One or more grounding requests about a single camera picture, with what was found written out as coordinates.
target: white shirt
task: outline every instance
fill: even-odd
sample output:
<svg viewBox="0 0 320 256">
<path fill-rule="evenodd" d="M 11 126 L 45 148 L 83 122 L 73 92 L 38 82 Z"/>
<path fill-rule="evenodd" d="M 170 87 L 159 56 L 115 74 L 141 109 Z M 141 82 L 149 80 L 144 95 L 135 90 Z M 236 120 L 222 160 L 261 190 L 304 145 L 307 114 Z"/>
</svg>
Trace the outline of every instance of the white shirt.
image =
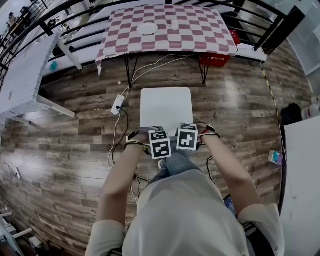
<svg viewBox="0 0 320 256">
<path fill-rule="evenodd" d="M 105 256 L 122 247 L 124 256 L 248 256 L 240 224 L 246 222 L 256 224 L 276 256 L 284 255 L 284 234 L 275 204 L 251 205 L 236 219 L 213 182 L 202 172 L 189 170 L 144 190 L 127 234 L 117 221 L 95 223 L 85 255 Z"/>
</svg>

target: person in background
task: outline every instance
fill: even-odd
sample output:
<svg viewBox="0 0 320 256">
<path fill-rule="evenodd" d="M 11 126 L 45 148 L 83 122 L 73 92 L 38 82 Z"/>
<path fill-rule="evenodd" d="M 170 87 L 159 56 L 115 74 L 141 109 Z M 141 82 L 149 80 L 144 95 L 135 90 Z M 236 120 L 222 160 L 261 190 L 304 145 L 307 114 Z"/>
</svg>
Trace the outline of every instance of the person in background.
<svg viewBox="0 0 320 256">
<path fill-rule="evenodd" d="M 31 24 L 31 12 L 28 10 L 28 7 L 24 6 L 20 10 L 21 17 L 25 20 L 25 24 L 30 26 Z"/>
<path fill-rule="evenodd" d="M 10 12 L 9 14 L 9 20 L 8 20 L 8 25 L 10 26 L 10 28 L 16 23 L 17 18 L 14 16 L 13 12 Z"/>
<path fill-rule="evenodd" d="M 217 186 L 171 140 L 172 156 L 142 192 L 126 232 L 128 191 L 148 132 L 140 131 L 110 171 L 99 198 L 86 256 L 283 256 L 276 204 L 263 205 L 247 169 L 220 140 L 198 125 L 201 140 L 226 182 L 235 214 Z"/>
</svg>

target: black railing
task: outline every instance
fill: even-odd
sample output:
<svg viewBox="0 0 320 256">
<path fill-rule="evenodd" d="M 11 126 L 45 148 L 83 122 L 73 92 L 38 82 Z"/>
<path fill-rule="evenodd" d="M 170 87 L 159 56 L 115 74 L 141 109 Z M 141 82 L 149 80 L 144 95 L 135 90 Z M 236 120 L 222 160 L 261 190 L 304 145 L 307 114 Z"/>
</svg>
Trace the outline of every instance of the black railing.
<svg viewBox="0 0 320 256">
<path fill-rule="evenodd" d="M 53 0 L 43 0 L 45 1 L 45 4 L 43 4 L 43 8 L 46 8 L 47 5 L 49 5 L 50 3 L 52 3 Z M 106 4 L 100 4 L 97 5 L 95 7 L 92 7 L 88 10 L 85 10 L 83 12 L 74 14 L 60 22 L 58 22 L 57 24 L 48 27 L 47 24 L 45 24 L 45 22 L 47 20 L 49 20 L 50 18 L 52 18 L 53 16 L 59 14 L 60 12 L 65 11 L 66 9 L 72 7 L 73 5 L 76 5 L 78 3 L 81 3 L 84 0 L 69 0 L 67 2 L 64 2 L 63 4 L 57 6 L 56 8 L 54 8 L 53 10 L 49 11 L 48 13 L 46 13 L 45 15 L 43 15 L 41 18 L 35 18 L 33 23 L 27 27 L 21 34 L 19 34 L 14 41 L 11 41 L 8 45 L 4 45 L 5 49 L 3 51 L 3 53 L 0 56 L 0 64 L 2 64 L 2 67 L 0 65 L 0 83 L 2 86 L 2 83 L 4 81 L 4 77 L 5 77 L 5 73 L 7 72 L 6 69 L 4 67 L 9 67 L 10 62 L 22 51 L 24 51 L 29 45 L 31 45 L 33 42 L 35 42 L 36 40 L 38 40 L 39 38 L 41 38 L 42 36 L 44 36 L 45 34 L 51 35 L 52 34 L 52 30 L 55 28 L 58 28 L 61 25 L 64 25 L 66 22 L 74 20 L 75 18 L 81 17 L 83 15 L 87 15 L 87 14 L 92 14 L 94 12 L 98 12 L 104 8 L 107 7 L 111 7 L 111 6 L 115 6 L 115 5 L 120 5 L 120 4 L 126 4 L 126 3 L 130 3 L 130 2 L 137 2 L 137 1 L 141 1 L 141 0 L 120 0 L 120 1 L 115 1 L 115 2 L 111 2 L 111 3 L 106 3 Z M 177 2 L 175 5 L 188 5 L 188 3 L 191 0 L 182 0 L 180 2 Z M 277 15 L 277 18 L 272 21 L 269 19 L 269 17 L 264 16 L 260 13 L 254 12 L 253 10 L 250 9 L 246 9 L 244 8 L 244 4 L 247 2 L 251 2 L 253 4 L 259 5 L 265 9 L 267 9 L 268 11 L 274 13 L 275 15 Z M 166 4 L 172 4 L 171 0 L 165 0 Z M 203 6 L 203 7 L 207 7 L 207 8 L 213 8 L 213 7 L 217 7 L 217 6 L 226 6 L 226 7 L 230 7 L 233 8 L 234 11 L 230 11 L 230 12 L 226 12 L 226 13 L 222 13 L 221 16 L 224 19 L 227 27 L 231 30 L 235 30 L 237 31 L 239 37 L 240 37 L 240 41 L 242 43 L 245 44 L 249 44 L 254 46 L 254 50 L 256 51 L 258 48 L 260 48 L 264 42 L 270 37 L 270 35 L 273 33 L 273 31 L 277 28 L 277 26 L 279 25 L 279 23 L 286 18 L 286 15 L 284 15 L 282 12 L 278 11 L 277 9 L 265 4 L 264 2 L 262 2 L 261 0 L 224 0 L 224 1 L 218 1 L 218 0 L 206 0 L 206 1 L 198 1 L 196 3 L 193 3 L 193 5 L 195 6 Z M 249 13 L 261 20 L 263 20 L 265 22 L 264 25 L 261 25 L 260 23 L 255 23 L 253 21 L 248 21 L 245 20 L 241 17 L 240 12 L 246 12 Z M 70 33 L 74 33 L 79 31 L 82 28 L 85 27 L 89 27 L 92 26 L 94 24 L 100 23 L 100 22 L 105 22 L 109 19 L 109 17 L 103 17 L 91 22 L 88 22 L 86 24 L 82 24 L 79 25 L 75 28 L 69 29 L 67 31 L 65 31 L 61 36 L 65 36 L 68 35 Z M 248 24 L 250 26 L 254 26 L 255 28 L 260 30 L 259 32 L 256 31 L 249 31 L 248 29 L 246 29 L 245 27 L 243 27 L 241 24 Z M 38 36 L 36 36 L 34 39 L 32 39 L 31 41 L 29 41 L 27 44 L 25 44 L 21 49 L 19 49 L 20 44 L 23 42 L 23 40 L 25 39 L 25 37 L 34 29 L 41 27 L 43 28 L 44 32 L 39 34 Z M 98 34 L 102 34 L 104 33 L 104 29 L 101 29 L 99 31 L 91 31 L 88 34 L 79 36 L 78 38 L 75 39 L 71 39 L 70 41 L 66 42 L 66 45 L 70 45 L 74 42 L 77 42 L 79 40 L 83 40 L 92 36 L 96 36 Z M 71 52 L 77 52 L 79 50 L 88 48 L 88 47 L 92 47 L 95 45 L 98 45 L 101 43 L 101 40 L 96 39 L 94 42 L 88 43 L 86 45 L 82 45 L 79 46 L 77 48 L 72 48 L 70 49 Z M 51 58 L 49 61 L 53 61 L 55 59 L 58 59 L 60 57 L 64 56 L 64 54 L 60 54 L 58 56 L 55 56 L 54 58 Z"/>
<path fill-rule="evenodd" d="M 4 77 L 6 76 L 6 73 L 8 71 L 9 65 L 11 64 L 11 61 L 13 58 L 15 58 L 18 54 L 18 49 L 20 47 L 20 45 L 23 42 L 23 39 L 20 40 L 19 42 L 17 42 L 16 45 L 14 45 L 13 47 L 12 42 L 15 40 L 15 38 L 17 37 L 17 35 L 19 35 L 21 29 L 25 29 L 24 27 L 27 26 L 26 24 L 21 25 L 21 23 L 23 23 L 26 19 L 24 17 L 24 15 L 29 12 L 30 13 L 30 17 L 27 17 L 28 20 L 30 20 L 30 22 L 34 22 L 36 21 L 41 14 L 43 14 L 43 12 L 45 12 L 49 6 L 53 3 L 54 0 L 35 0 L 25 11 L 24 13 L 21 14 L 21 16 L 17 19 L 17 21 L 10 27 L 10 29 L 7 31 L 7 33 L 5 34 L 5 36 L 3 37 L 3 39 L 0 42 L 0 48 L 4 49 L 4 54 L 5 52 L 9 50 L 9 55 L 11 55 L 11 57 L 9 57 L 7 55 L 7 57 L 4 57 L 5 61 L 3 62 L 3 59 L 0 61 L 0 68 L 2 68 L 0 70 L 0 87 L 3 84 L 3 80 Z"/>
</svg>

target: red box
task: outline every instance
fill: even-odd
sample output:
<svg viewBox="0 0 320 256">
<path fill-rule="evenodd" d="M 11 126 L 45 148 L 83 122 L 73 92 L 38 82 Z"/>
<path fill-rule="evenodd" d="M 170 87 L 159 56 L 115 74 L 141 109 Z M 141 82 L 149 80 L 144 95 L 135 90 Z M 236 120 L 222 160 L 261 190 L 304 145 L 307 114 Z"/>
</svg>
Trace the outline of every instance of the red box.
<svg viewBox="0 0 320 256">
<path fill-rule="evenodd" d="M 216 67 L 223 67 L 230 56 L 217 54 L 217 53 L 202 53 L 200 54 L 200 64 L 206 66 L 216 66 Z"/>
<path fill-rule="evenodd" d="M 230 34 L 232 36 L 232 39 L 233 39 L 233 41 L 235 43 L 235 46 L 240 45 L 241 41 L 240 41 L 240 38 L 238 36 L 238 33 L 235 30 L 232 30 L 232 29 L 229 29 L 229 32 L 230 32 Z"/>
</svg>

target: black table leg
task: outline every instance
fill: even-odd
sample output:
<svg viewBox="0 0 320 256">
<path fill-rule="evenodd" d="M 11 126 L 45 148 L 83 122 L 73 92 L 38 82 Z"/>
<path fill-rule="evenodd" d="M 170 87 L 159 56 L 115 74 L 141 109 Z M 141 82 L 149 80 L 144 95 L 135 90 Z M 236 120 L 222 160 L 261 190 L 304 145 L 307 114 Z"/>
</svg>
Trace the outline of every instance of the black table leg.
<svg viewBox="0 0 320 256">
<path fill-rule="evenodd" d="M 127 53 L 124 55 L 124 62 L 125 62 L 125 68 L 126 68 L 126 75 L 128 78 L 128 84 L 130 86 L 130 88 L 132 87 L 132 83 L 134 80 L 134 74 L 136 71 L 136 67 L 137 67 L 137 63 L 138 63 L 138 59 L 139 59 L 139 54 L 136 55 L 136 60 L 135 60 L 135 64 L 134 64 L 134 68 L 133 68 L 133 72 L 132 72 L 132 76 L 130 76 L 130 63 L 129 63 L 129 57 L 130 57 L 130 53 Z"/>
<path fill-rule="evenodd" d="M 203 69 L 202 69 L 201 64 L 200 64 L 200 56 L 198 58 L 198 63 L 199 63 L 199 68 L 200 68 L 200 72 L 201 72 L 201 77 L 202 77 L 202 84 L 204 85 L 207 80 L 209 65 L 203 65 Z"/>
</svg>

